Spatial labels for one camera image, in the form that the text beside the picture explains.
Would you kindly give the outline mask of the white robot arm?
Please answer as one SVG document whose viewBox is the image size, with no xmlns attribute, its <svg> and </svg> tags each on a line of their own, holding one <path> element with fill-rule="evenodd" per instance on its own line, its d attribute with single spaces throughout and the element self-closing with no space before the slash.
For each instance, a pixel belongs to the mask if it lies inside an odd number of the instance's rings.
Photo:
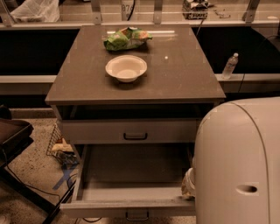
<svg viewBox="0 0 280 224">
<path fill-rule="evenodd" d="M 195 197 L 196 224 L 280 224 L 280 98 L 208 112 L 182 188 Z"/>
</svg>

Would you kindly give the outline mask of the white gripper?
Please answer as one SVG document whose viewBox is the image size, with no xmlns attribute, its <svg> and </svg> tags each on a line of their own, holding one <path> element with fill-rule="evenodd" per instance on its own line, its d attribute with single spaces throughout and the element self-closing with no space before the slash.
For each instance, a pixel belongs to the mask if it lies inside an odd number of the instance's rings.
<svg viewBox="0 0 280 224">
<path fill-rule="evenodd" d="M 184 197 L 189 198 L 191 196 L 195 196 L 195 178 L 194 178 L 194 169 L 190 168 L 185 178 L 182 180 L 181 184 L 181 193 Z"/>
</svg>

